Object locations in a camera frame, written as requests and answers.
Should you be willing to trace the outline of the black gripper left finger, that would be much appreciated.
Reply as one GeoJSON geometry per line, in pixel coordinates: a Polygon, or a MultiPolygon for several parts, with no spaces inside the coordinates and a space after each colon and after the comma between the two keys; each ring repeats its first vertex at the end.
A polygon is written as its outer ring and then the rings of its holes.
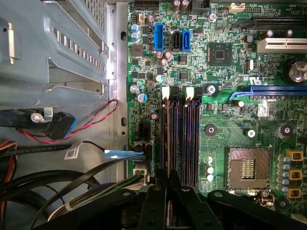
{"type": "Polygon", "coordinates": [[[166,227],[165,170],[142,192],[119,189],[47,223],[38,230],[164,230],[166,227]]]}

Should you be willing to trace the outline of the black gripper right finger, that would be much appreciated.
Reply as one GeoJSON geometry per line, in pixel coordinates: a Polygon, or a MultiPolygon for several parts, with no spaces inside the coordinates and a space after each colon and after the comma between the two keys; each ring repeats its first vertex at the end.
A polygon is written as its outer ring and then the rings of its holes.
{"type": "Polygon", "coordinates": [[[183,185],[176,170],[169,173],[169,187],[195,230],[305,230],[307,225],[222,190],[210,192],[205,201],[193,187],[183,185]]]}

